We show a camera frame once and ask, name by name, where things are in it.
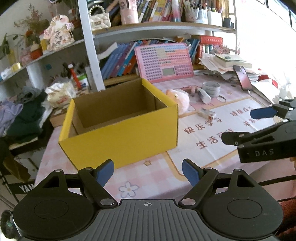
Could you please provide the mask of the small clear red case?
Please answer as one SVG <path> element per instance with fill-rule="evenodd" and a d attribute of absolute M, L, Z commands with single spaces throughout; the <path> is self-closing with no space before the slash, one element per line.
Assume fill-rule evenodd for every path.
<path fill-rule="evenodd" d="M 205 118 L 206 120 L 208 121 L 212 121 L 215 117 L 216 117 L 216 113 L 211 111 L 211 110 L 208 110 L 208 109 L 205 109 L 205 108 L 201 108 L 197 114 L 203 118 Z"/>

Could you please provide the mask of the grey tape roll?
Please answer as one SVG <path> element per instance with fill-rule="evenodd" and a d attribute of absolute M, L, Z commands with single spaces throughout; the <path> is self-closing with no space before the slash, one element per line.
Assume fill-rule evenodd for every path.
<path fill-rule="evenodd" d="M 210 97 L 218 97 L 220 95 L 221 85 L 215 81 L 203 82 L 202 89 L 207 92 Z"/>

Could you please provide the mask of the red smartphone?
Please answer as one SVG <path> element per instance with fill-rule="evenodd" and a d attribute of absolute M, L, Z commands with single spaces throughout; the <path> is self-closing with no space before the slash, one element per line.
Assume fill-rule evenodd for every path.
<path fill-rule="evenodd" d="M 233 70 L 243 91 L 252 91 L 253 86 L 243 66 L 233 65 Z"/>

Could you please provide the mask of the pink printed desk mat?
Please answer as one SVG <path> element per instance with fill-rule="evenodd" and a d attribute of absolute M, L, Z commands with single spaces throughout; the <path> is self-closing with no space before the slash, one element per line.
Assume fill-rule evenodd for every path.
<path fill-rule="evenodd" d="M 221 173 L 243 169 L 257 182 L 292 175 L 295 166 L 289 159 L 243 164 L 237 148 L 221 140 L 224 132 L 256 132 L 274 123 L 270 118 L 253 120 L 250 111 L 265 106 L 255 93 L 241 90 L 216 76 L 198 75 L 192 78 L 154 83 L 166 94 L 168 89 L 189 90 L 203 82 L 221 85 L 220 96 L 212 99 L 208 109 L 215 111 L 212 121 L 197 112 L 203 103 L 195 102 L 187 113 L 178 115 L 178 144 L 175 148 L 144 160 L 114 169 L 105 190 L 117 201 L 121 199 L 181 199 L 191 185 L 182 173 L 182 161 L 190 159 L 199 167 L 212 167 Z M 74 165 L 59 145 L 62 126 L 53 131 L 39 166 L 36 182 L 40 183 L 52 171 L 62 169 L 66 174 L 77 173 Z"/>

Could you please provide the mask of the pink plush toy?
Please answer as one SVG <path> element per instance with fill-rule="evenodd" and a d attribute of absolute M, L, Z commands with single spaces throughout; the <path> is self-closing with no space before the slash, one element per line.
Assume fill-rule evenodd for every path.
<path fill-rule="evenodd" d="M 166 95 L 178 105 L 178 115 L 184 114 L 190 105 L 188 93 L 180 90 L 168 89 Z"/>

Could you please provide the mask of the checkered board box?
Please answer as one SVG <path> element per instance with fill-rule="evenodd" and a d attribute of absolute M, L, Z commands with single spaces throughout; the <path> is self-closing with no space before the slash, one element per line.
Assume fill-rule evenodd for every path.
<path fill-rule="evenodd" d="M 54 128 L 62 126 L 69 104 L 54 109 L 50 115 L 50 122 Z"/>

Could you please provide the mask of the crumpled white plastic bag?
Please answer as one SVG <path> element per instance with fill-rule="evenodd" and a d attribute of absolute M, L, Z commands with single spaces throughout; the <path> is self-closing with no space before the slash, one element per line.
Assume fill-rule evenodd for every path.
<path fill-rule="evenodd" d="M 54 83 L 45 89 L 47 101 L 53 108 L 58 108 L 70 103 L 76 97 L 76 91 L 72 82 Z"/>

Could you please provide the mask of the red book box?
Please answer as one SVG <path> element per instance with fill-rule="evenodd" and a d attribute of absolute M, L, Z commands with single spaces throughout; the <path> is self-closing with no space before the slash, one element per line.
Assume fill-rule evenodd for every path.
<path fill-rule="evenodd" d="M 223 45 L 222 37 L 202 35 L 198 37 L 198 40 L 200 40 L 200 45 L 214 45 L 214 46 Z"/>

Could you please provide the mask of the pile of clothes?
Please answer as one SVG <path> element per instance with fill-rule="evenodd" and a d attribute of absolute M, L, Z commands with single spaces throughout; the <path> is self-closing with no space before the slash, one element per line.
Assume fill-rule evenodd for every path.
<path fill-rule="evenodd" d="M 15 101 L 1 102 L 1 138 L 22 144 L 43 132 L 43 124 L 52 112 L 42 89 L 25 86 Z"/>

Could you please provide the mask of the pink keyboard learning toy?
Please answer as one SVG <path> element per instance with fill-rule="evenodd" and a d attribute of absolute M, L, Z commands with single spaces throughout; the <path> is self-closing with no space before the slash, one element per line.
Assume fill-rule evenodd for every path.
<path fill-rule="evenodd" d="M 143 45 L 134 52 L 140 77 L 150 83 L 194 76 L 186 43 Z"/>

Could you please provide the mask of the red white pen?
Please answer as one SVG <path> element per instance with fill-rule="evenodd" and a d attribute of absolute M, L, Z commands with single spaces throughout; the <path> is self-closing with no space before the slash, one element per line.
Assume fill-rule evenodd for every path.
<path fill-rule="evenodd" d="M 82 89 L 82 86 L 81 86 L 81 83 L 80 83 L 80 81 L 79 81 L 79 79 L 78 79 L 78 77 L 77 77 L 76 72 L 74 71 L 74 67 L 73 67 L 73 65 L 72 65 L 72 64 L 69 64 L 69 65 L 68 65 L 68 68 L 69 68 L 69 70 L 70 70 L 70 72 L 71 72 L 71 75 L 72 75 L 73 79 L 75 80 L 75 83 L 76 83 L 77 88 L 78 88 L 79 90 L 81 90 L 81 89 Z"/>

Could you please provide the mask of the row of blue books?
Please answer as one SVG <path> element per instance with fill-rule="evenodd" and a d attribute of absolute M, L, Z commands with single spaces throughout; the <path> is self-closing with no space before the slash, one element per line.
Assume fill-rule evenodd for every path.
<path fill-rule="evenodd" d="M 134 50 L 135 47 L 159 43 L 162 44 L 164 41 L 152 39 L 118 44 L 116 49 L 100 64 L 102 79 L 107 80 L 131 73 L 137 62 Z"/>

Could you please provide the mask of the white wooden shelf unit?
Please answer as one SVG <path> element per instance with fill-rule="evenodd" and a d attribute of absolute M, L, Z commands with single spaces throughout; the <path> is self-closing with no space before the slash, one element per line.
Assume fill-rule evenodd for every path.
<path fill-rule="evenodd" d="M 16 95 L 20 84 L 29 83 L 30 86 L 42 89 L 49 85 L 50 77 L 59 71 L 64 62 L 81 62 L 89 60 L 91 77 L 94 80 L 94 90 L 104 90 L 107 84 L 103 81 L 99 68 L 97 50 L 102 51 L 112 43 L 123 43 L 140 39 L 173 39 L 184 34 L 197 36 L 211 35 L 214 32 L 237 34 L 236 29 L 186 22 L 145 22 L 140 24 L 122 25 L 91 31 L 86 1 L 79 1 L 83 39 L 76 41 L 58 51 L 49 52 L 40 58 L 23 66 L 18 72 L 1 81 L 1 98 Z"/>

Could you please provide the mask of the white quilted handbag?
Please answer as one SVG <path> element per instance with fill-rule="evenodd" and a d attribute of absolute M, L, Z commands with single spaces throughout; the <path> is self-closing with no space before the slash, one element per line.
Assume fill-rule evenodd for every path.
<path fill-rule="evenodd" d="M 88 13 L 92 31 L 111 27 L 109 13 L 107 13 L 101 5 L 93 5 L 91 8 L 89 8 Z"/>

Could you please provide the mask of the pink cylindrical case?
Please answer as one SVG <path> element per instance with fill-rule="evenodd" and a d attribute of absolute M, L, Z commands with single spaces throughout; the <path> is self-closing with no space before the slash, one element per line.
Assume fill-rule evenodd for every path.
<path fill-rule="evenodd" d="M 139 23 L 136 0 L 120 0 L 119 7 L 122 25 Z"/>

